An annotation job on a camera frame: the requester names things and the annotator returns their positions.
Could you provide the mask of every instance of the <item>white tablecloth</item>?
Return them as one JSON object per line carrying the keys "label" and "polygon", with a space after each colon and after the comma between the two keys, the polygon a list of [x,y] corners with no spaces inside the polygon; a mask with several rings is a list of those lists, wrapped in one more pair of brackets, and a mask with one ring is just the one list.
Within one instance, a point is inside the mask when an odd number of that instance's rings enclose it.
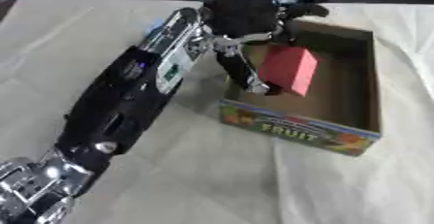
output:
{"label": "white tablecloth", "polygon": [[[156,18],[198,5],[17,1],[0,24],[0,158],[39,158],[63,113],[120,52]],[[65,223],[428,223],[434,8],[329,6],[327,21],[378,37],[385,137],[368,153],[350,158],[220,124],[222,70],[208,56]]]}

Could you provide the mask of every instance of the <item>chrome metal part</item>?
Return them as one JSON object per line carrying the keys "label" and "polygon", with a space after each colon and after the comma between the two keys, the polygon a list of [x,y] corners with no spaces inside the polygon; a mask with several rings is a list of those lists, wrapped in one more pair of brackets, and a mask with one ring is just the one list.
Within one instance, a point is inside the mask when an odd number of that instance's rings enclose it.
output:
{"label": "chrome metal part", "polygon": [[91,176],[56,150],[37,163],[27,158],[4,162],[0,165],[0,220],[8,223],[30,212],[38,216],[36,223],[59,223]]}

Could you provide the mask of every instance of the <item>white table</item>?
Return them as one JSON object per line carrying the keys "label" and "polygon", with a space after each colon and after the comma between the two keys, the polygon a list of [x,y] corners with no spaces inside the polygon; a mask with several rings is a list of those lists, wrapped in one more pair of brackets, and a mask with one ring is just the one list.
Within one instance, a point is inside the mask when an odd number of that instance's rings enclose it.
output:
{"label": "white table", "polygon": [[[40,157],[61,132],[63,113],[120,52],[136,44],[156,18],[198,5],[148,0],[18,0],[0,24],[0,157]],[[434,95],[434,60],[425,56],[433,53],[434,8],[329,7],[328,22],[377,31],[387,114],[384,141],[356,160],[222,125],[217,120],[222,70],[208,56],[132,152],[113,161],[65,223],[274,224],[280,223],[279,199],[288,224],[425,223],[418,222],[418,215],[404,218],[405,208],[376,205],[382,195],[373,194],[385,188],[369,186],[395,179],[405,188],[409,181],[422,181],[414,184],[420,189],[396,196],[403,197],[402,203],[420,200],[425,207],[423,213],[418,212],[421,218],[432,217],[429,204],[434,183],[429,165],[434,131],[429,128],[434,120],[428,114],[421,116],[429,110]],[[402,118],[403,106],[410,119],[398,124],[390,121]],[[417,146],[404,141],[406,127],[417,130],[412,136]],[[281,174],[280,198],[274,149]],[[382,170],[391,172],[381,167],[387,158],[408,161],[408,157],[417,163],[399,164],[404,176],[381,174]],[[396,169],[395,164],[388,165]],[[336,191],[340,186],[345,186],[343,193]],[[390,216],[398,210],[405,221],[377,221],[374,214]],[[369,222],[369,216],[376,222]]]}

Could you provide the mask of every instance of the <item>red cube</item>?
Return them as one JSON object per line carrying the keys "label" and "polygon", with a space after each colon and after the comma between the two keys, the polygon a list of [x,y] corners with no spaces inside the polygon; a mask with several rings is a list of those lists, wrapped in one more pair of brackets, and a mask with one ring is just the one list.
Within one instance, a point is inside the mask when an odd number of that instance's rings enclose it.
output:
{"label": "red cube", "polygon": [[305,96],[317,67],[317,59],[306,48],[270,46],[258,75],[287,92]]}

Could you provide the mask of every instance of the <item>open cardboard box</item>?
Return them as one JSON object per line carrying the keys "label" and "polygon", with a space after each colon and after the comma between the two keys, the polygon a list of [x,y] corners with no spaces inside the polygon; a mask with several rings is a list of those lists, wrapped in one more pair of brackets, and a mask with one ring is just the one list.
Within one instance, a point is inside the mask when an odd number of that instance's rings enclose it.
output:
{"label": "open cardboard box", "polygon": [[[306,97],[263,96],[229,82],[220,113],[224,123],[349,155],[360,155],[381,137],[372,32],[297,21],[296,46],[318,65]],[[267,46],[246,47],[259,66]]]}

